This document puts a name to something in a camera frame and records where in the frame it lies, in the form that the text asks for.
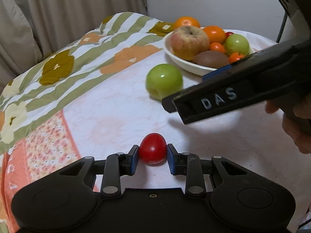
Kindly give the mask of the person's right hand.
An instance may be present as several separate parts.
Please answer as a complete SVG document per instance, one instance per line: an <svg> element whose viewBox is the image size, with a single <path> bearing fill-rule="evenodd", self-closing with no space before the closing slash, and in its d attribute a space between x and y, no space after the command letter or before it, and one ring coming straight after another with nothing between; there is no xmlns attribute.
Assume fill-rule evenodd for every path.
<svg viewBox="0 0 311 233"><path fill-rule="evenodd" d="M299 118L310 119L310 95L297 104L293 112ZM282 127L302 154L310 154L310 135L304 133L299 124L284 114Z"/></svg>

